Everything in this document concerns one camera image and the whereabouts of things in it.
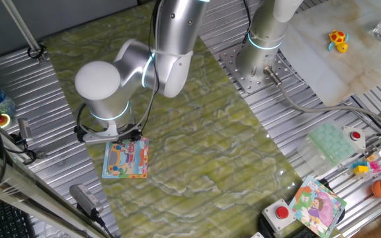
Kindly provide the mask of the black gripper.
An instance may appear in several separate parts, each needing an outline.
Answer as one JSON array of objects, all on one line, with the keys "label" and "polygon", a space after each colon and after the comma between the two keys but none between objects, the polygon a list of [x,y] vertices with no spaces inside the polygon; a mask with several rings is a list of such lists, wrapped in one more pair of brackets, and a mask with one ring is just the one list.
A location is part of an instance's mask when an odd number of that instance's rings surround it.
[{"label": "black gripper", "polygon": [[130,141],[138,141],[142,139],[141,124],[128,124],[124,131],[118,132],[121,136],[115,141],[115,143],[123,143],[125,139],[130,139]]}]

